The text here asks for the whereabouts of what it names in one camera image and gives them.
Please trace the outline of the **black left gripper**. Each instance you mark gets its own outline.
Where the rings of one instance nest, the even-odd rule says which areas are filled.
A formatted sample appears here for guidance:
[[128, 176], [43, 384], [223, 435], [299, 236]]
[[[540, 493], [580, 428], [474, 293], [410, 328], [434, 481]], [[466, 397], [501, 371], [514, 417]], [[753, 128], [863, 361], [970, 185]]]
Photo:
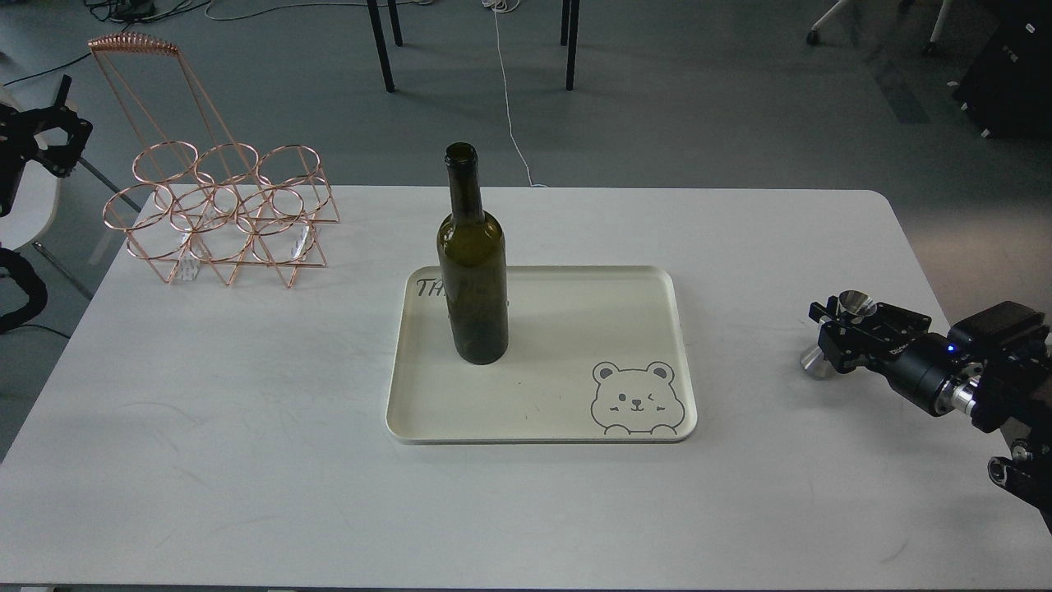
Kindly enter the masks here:
[[[93, 124], [67, 106], [70, 85], [70, 76], [62, 75], [49, 106], [1, 113], [1, 216], [12, 212], [27, 161], [37, 161], [56, 178], [68, 177], [78, 164]], [[37, 136], [48, 130], [64, 131], [67, 142], [49, 145]]]

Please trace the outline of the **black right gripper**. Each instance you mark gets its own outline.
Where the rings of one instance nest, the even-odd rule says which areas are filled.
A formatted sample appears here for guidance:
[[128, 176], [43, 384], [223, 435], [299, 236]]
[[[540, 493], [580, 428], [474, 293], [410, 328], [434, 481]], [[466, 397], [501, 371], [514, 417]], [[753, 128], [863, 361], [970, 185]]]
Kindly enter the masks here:
[[[833, 370], [848, 374], [867, 368], [878, 373], [895, 393], [932, 416], [954, 409], [971, 415], [978, 375], [962, 349], [929, 332], [931, 317], [874, 302], [873, 314], [857, 323], [834, 318], [826, 323], [835, 325], [820, 326], [818, 346]], [[818, 322], [822, 311], [813, 303], [820, 301], [810, 304], [809, 318]]]

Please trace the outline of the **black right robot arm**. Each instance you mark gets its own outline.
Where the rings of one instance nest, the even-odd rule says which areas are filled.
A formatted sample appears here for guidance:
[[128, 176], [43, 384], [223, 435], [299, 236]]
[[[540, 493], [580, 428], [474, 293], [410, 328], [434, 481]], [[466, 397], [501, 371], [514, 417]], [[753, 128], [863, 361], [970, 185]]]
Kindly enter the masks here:
[[816, 344], [801, 353], [823, 380], [864, 368], [928, 415], [959, 412], [983, 433], [1000, 433], [1007, 453], [988, 461], [997, 488], [1040, 513], [1051, 511], [1050, 326], [1015, 301], [962, 319], [946, 335], [930, 317], [844, 291], [814, 301]]

